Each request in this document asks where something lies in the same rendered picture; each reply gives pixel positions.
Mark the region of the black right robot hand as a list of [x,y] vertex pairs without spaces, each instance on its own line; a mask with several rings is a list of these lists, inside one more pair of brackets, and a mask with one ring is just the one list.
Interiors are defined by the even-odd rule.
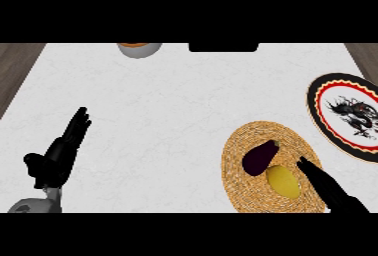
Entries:
[[332,213],[365,214],[369,212],[360,200],[347,194],[331,175],[304,157],[300,157],[297,166]]

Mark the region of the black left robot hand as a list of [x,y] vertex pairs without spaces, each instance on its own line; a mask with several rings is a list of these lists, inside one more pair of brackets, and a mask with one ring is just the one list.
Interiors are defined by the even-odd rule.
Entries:
[[50,144],[43,155],[28,153],[24,162],[28,167],[28,175],[36,179],[34,188],[61,188],[68,181],[74,167],[77,152],[84,140],[92,121],[87,108],[80,107],[65,132]]

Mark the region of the yellow lemon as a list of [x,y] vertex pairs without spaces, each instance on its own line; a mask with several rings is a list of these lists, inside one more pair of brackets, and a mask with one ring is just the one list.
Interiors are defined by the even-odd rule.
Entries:
[[269,185],[276,193],[290,199],[296,199],[300,196],[300,187],[290,169],[281,165],[270,166],[266,175]]

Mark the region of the round woven straw placemat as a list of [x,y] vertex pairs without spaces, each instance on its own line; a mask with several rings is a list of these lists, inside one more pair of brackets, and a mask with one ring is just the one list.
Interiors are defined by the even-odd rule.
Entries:
[[[298,197],[281,195],[269,184],[267,172],[251,176],[242,167],[242,158],[251,149],[269,140],[279,149],[267,167],[288,169],[298,186]],[[324,213],[327,204],[297,167],[300,157],[322,167],[315,150],[301,136],[287,126],[270,121],[244,124],[232,133],[222,152],[222,181],[234,208],[242,213]]]

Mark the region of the dragon print plate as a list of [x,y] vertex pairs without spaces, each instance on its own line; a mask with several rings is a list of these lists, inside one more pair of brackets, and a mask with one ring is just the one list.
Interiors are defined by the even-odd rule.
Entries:
[[350,74],[325,74],[310,83],[306,104],[329,142],[378,164],[378,85]]

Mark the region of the dark purple eggplant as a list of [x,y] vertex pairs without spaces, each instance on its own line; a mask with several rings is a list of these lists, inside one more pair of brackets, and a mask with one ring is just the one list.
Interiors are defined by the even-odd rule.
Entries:
[[242,168],[251,176],[259,176],[265,172],[278,151],[279,145],[275,140],[269,140],[248,151],[242,158]]

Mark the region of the grey bowl with orange contents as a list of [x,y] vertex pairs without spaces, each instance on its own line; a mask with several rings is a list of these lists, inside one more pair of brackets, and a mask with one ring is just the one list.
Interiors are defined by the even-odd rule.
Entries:
[[135,59],[146,58],[157,53],[163,44],[161,43],[118,43],[121,53]]

